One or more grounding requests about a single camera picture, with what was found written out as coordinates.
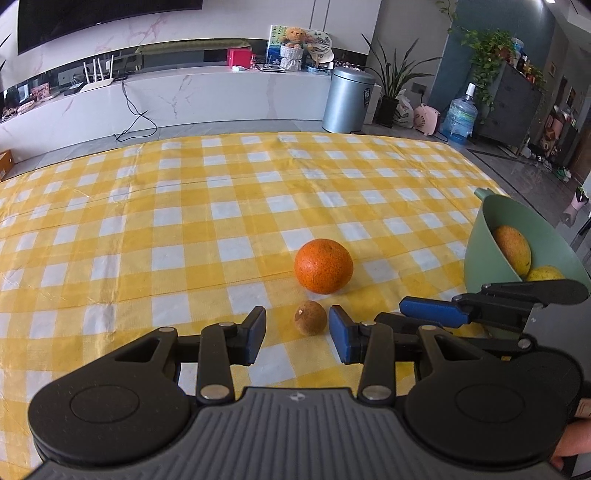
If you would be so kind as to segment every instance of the plant pot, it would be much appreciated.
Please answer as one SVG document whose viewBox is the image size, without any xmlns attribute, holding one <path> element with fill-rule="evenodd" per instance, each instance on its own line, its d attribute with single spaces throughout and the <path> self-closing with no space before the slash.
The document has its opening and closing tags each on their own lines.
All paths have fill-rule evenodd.
<svg viewBox="0 0 591 480">
<path fill-rule="evenodd" d="M 382 97 L 382 101 L 378 107 L 378 112 L 375 116 L 375 122 L 378 125 L 392 128 L 394 125 L 394 112 L 396 112 L 397 107 L 398 100 L 390 97 Z"/>
</svg>

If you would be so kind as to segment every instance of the tile floor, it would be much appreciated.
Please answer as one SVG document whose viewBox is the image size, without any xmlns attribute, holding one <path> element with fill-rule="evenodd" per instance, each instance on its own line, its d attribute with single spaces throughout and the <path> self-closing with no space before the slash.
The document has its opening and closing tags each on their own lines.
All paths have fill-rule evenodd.
<svg viewBox="0 0 591 480">
<path fill-rule="evenodd" d="M 161 127 L 156 129 L 156 131 L 148 129 L 132 132 L 129 135 L 129 137 L 138 136 L 140 138 L 130 138 L 122 142 L 117 142 L 115 137 L 98 138 L 30 158 L 16 164 L 9 173 L 8 178 L 35 170 L 36 168 L 71 160 L 72 158 L 149 141 L 166 140 L 175 137 L 191 137 L 195 135 L 287 131 L 321 132 L 323 131 L 322 122 L 253 120 L 174 125 L 171 127 Z M 425 137 L 422 133 L 414 129 L 400 127 L 389 129 L 380 125 L 365 125 L 363 133 L 367 135 L 383 135 L 415 140 L 441 141 L 435 137 Z M 578 231 L 578 227 L 575 226 L 569 229 L 560 223 L 560 214 L 570 203 L 573 192 L 577 187 L 574 181 L 565 184 L 555 178 L 552 172 L 546 170 L 541 164 L 529 162 L 524 159 L 516 160 L 508 158 L 497 146 L 490 143 L 476 141 L 468 145 L 457 145 L 453 143 L 450 145 L 495 180 L 513 199 L 533 208 L 551 225 L 556 227 L 569 242 L 573 242 L 573 246 L 581 259 L 586 256 L 591 248 L 591 235 L 588 236 L 588 239 L 577 238 L 575 229 Z M 580 215 L 585 216 L 588 214 L 588 209 L 580 213 Z M 586 267 L 591 271 L 591 261 Z"/>
</svg>

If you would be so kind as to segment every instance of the power outlet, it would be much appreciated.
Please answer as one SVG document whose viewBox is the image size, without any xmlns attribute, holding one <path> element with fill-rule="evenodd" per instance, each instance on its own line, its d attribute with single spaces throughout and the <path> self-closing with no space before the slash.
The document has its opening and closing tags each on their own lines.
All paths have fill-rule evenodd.
<svg viewBox="0 0 591 480">
<path fill-rule="evenodd" d="M 420 83 L 413 83 L 413 86 L 410 89 L 411 92 L 418 93 L 419 95 L 425 95 L 427 91 L 427 87 L 421 85 Z"/>
</svg>

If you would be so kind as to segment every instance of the human hand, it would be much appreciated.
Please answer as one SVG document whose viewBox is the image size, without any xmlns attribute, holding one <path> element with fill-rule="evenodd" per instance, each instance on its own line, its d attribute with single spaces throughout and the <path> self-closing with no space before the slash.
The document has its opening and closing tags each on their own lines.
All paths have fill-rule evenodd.
<svg viewBox="0 0 591 480">
<path fill-rule="evenodd" d="M 563 457 L 582 453 L 591 453 L 591 420 L 576 421 L 566 427 L 550 463 L 562 470 Z"/>
</svg>

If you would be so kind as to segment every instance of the bottle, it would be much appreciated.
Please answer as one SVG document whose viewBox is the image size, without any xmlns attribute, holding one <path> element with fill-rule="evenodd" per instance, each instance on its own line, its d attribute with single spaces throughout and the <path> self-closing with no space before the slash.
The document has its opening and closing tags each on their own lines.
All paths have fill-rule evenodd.
<svg viewBox="0 0 591 480">
<path fill-rule="evenodd" d="M 449 106 L 449 111 L 441 132 L 446 135 L 450 141 L 464 144 L 467 138 L 472 135 L 474 123 L 478 116 L 478 109 L 474 105 L 473 97 L 476 85 L 468 85 L 466 94 L 461 98 L 453 100 Z"/>
</svg>

